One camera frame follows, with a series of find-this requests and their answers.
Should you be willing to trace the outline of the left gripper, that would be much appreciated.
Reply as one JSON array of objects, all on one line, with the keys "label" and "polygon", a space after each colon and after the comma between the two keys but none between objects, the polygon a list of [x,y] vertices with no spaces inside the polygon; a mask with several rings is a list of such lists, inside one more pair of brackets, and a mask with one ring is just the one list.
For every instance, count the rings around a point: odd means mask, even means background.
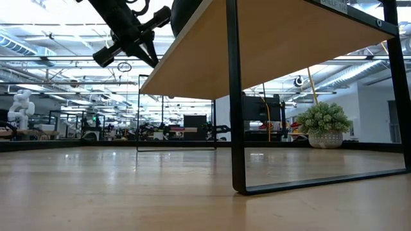
[{"label": "left gripper", "polygon": [[94,61],[100,67],[107,67],[116,55],[123,52],[128,57],[136,56],[150,67],[159,63],[154,47],[155,28],[161,28],[170,22],[171,9],[163,6],[153,14],[153,18],[142,23],[138,17],[148,11],[150,0],[144,0],[145,6],[140,11],[128,6],[137,0],[88,0],[100,17],[110,28],[113,45],[103,47],[93,54]]}]

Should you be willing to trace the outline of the black monitor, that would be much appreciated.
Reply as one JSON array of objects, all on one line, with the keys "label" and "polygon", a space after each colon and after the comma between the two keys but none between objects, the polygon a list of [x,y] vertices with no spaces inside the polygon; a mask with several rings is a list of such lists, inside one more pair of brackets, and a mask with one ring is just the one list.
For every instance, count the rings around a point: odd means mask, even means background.
[{"label": "black monitor", "polygon": [[243,118],[245,121],[282,121],[285,105],[277,94],[267,98],[243,96]]}]

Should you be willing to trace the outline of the potted green succulent plant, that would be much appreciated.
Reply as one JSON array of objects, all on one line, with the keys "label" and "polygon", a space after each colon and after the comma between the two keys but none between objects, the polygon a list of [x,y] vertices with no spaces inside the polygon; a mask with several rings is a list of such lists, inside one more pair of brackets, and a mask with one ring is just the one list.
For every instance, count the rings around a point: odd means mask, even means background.
[{"label": "potted green succulent plant", "polygon": [[296,118],[299,131],[308,136],[313,148],[334,149],[341,147],[343,134],[349,132],[351,121],[344,109],[336,103],[319,102]]}]

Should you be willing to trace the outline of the wooden shelf with black legs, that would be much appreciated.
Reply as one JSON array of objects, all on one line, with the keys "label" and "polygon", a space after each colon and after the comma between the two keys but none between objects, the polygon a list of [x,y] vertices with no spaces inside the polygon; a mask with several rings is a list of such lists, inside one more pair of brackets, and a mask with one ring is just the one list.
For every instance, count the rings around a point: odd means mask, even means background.
[{"label": "wooden shelf with black legs", "polygon": [[[243,195],[411,173],[411,99],[399,39],[396,0],[379,0],[376,18],[339,0],[203,0],[141,93],[230,98],[232,186]],[[243,89],[386,42],[405,167],[374,173],[248,186]]]}]

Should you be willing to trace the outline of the black square cabinet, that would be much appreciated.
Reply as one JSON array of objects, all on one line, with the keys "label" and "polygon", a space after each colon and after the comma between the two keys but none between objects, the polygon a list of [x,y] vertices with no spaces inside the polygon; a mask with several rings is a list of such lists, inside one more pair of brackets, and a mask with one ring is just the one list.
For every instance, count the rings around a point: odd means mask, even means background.
[{"label": "black square cabinet", "polygon": [[205,141],[206,130],[202,128],[207,122],[205,115],[185,115],[184,116],[184,140],[185,141]]}]

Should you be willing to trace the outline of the black metal table frame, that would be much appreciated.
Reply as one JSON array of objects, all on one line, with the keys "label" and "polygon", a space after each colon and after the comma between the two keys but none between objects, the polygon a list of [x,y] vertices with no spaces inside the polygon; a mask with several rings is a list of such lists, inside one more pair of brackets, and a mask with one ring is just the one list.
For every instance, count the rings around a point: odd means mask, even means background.
[{"label": "black metal table frame", "polygon": [[[0,153],[11,151],[46,150],[54,148],[95,147],[148,147],[148,148],[230,148],[230,142],[206,141],[7,141],[0,142]],[[402,144],[343,142],[342,149],[402,153]]]}]

